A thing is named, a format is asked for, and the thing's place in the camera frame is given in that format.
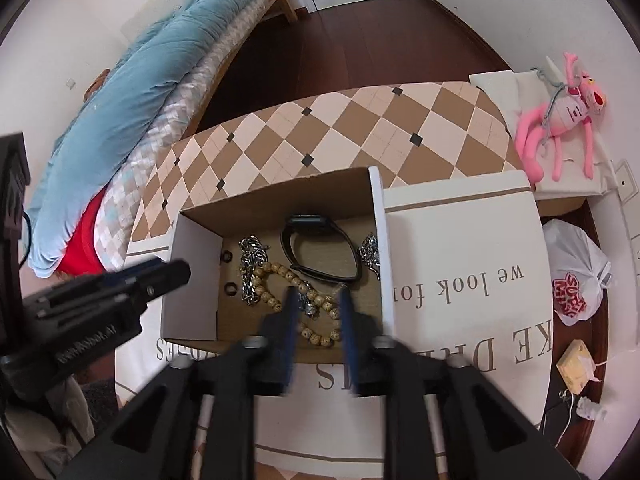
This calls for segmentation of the small silver earring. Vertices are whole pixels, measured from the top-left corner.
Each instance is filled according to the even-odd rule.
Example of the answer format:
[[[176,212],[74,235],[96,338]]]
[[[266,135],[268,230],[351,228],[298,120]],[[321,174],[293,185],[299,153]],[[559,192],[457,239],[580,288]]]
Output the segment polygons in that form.
[[[304,294],[298,296],[298,310],[307,318],[318,318],[320,307],[317,304],[318,292],[308,289]]]

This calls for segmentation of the black fitness band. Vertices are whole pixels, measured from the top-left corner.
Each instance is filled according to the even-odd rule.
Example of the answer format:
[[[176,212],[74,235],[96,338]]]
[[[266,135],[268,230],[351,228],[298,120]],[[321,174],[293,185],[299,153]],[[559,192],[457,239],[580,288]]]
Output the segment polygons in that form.
[[[329,217],[293,214],[281,232],[281,247],[291,269],[318,282],[353,285],[362,277],[355,243]]]

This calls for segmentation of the red blanket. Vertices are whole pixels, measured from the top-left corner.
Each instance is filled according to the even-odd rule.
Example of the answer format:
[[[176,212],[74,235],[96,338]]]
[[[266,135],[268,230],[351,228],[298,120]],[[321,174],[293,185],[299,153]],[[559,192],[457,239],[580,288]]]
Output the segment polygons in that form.
[[[96,248],[94,248],[94,227],[96,216],[102,204],[106,188],[90,200],[82,214],[76,230],[67,244],[65,255],[56,272],[69,276],[96,275],[104,272]]]

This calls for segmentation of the checkered bed sheet mattress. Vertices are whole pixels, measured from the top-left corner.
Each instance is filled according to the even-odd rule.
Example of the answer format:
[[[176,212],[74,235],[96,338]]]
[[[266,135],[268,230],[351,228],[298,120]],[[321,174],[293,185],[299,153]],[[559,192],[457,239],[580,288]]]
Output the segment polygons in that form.
[[[163,102],[150,128],[98,196],[90,247],[101,270],[124,265],[143,191],[160,153],[195,127],[242,43],[277,0],[252,0]]]

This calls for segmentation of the white cardboard box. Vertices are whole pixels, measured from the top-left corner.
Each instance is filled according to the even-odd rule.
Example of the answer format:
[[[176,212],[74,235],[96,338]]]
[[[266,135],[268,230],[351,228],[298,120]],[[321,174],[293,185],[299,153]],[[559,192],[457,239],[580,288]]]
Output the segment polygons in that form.
[[[287,266],[281,232],[293,214],[322,214],[356,247],[368,235],[378,241],[380,270],[362,271],[350,288],[357,311],[394,332],[390,244],[378,168],[352,168],[270,184],[241,195],[181,211],[172,228],[168,257],[189,263],[188,284],[163,299],[160,336],[193,348],[222,351],[255,333],[270,313],[263,301],[241,298],[241,240],[254,236],[269,260]]]

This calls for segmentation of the checkered tablecloth with text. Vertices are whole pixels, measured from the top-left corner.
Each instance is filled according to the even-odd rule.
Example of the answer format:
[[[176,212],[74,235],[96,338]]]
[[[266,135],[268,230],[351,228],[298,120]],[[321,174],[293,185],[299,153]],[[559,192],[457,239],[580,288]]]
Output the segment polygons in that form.
[[[390,265],[363,274],[354,300],[386,333],[434,359],[463,356],[533,424],[552,367],[548,252],[534,194],[494,102],[467,82],[330,92],[229,120],[160,153],[144,189],[129,262],[185,258],[184,289],[149,305],[115,354],[129,401],[174,356],[204,359],[255,328],[265,306],[224,293],[235,250],[257,236],[284,258],[267,214],[316,205],[356,242],[372,231],[350,208],[384,211]]]

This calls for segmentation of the light blue quilt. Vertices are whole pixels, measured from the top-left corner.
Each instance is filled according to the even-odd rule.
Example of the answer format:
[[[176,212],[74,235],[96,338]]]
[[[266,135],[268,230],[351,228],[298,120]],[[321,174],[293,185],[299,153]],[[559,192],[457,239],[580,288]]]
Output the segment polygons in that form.
[[[54,148],[28,208],[27,264],[50,278],[90,200],[114,177],[168,96],[253,0],[186,0],[129,47]]]

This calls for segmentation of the brown pillow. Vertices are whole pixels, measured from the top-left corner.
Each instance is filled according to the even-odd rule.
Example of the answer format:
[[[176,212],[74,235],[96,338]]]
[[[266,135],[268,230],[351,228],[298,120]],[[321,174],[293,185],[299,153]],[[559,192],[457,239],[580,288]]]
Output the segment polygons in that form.
[[[101,89],[101,87],[104,85],[104,82],[106,81],[106,78],[110,73],[111,71],[108,68],[106,68],[105,70],[102,70],[99,76],[96,77],[93,83],[90,84],[89,88],[86,90],[84,97],[82,98],[82,102],[84,103],[87,102],[88,99],[92,97],[93,93],[96,93],[98,90]]]

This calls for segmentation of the beige small box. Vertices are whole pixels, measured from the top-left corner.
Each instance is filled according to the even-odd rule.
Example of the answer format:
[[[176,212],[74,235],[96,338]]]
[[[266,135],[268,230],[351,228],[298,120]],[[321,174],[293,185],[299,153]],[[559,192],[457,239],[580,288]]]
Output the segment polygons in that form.
[[[590,382],[600,382],[596,376],[597,365],[581,339],[574,339],[561,359],[556,363],[566,388],[579,396]]]

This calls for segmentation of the white plastic shopping bag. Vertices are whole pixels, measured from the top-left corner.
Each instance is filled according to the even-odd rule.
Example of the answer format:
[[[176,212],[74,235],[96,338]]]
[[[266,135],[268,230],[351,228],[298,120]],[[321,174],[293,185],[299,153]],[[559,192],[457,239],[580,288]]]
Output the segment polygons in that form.
[[[552,219],[543,227],[555,313],[565,326],[588,321],[612,282],[610,260],[579,226]]]

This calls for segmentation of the white cloth covered box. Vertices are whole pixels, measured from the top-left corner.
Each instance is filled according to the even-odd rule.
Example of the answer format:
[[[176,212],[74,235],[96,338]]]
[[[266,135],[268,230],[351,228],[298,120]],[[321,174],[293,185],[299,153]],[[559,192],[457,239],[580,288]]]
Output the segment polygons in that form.
[[[538,200],[603,195],[617,188],[615,171],[597,118],[608,98],[576,58],[566,60],[564,79],[548,70],[475,74],[472,84],[498,106]]]

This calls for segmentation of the white power strip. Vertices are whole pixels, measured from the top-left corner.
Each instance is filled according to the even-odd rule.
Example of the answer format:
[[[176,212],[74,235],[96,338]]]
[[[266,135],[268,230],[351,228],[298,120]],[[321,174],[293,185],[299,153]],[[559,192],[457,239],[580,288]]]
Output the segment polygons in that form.
[[[618,196],[622,202],[629,243],[634,259],[634,272],[640,273],[640,193],[639,183],[632,174],[626,159],[621,159],[615,169]]]

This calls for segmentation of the pink panther plush toy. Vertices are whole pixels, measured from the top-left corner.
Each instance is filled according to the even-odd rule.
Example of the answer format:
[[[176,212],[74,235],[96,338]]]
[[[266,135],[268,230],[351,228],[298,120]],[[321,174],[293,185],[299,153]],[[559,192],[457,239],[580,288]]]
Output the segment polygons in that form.
[[[550,82],[554,88],[551,99],[546,104],[526,110],[518,118],[515,133],[515,149],[520,156],[529,183],[535,186],[544,178],[544,170],[537,162],[538,146],[551,139],[554,145],[554,165],[552,179],[562,177],[562,136],[582,128],[584,133],[584,175],[589,180],[594,176],[593,120],[600,115],[606,105],[606,95],[590,76],[579,56],[564,53],[565,82],[552,82],[542,70],[536,75]]]

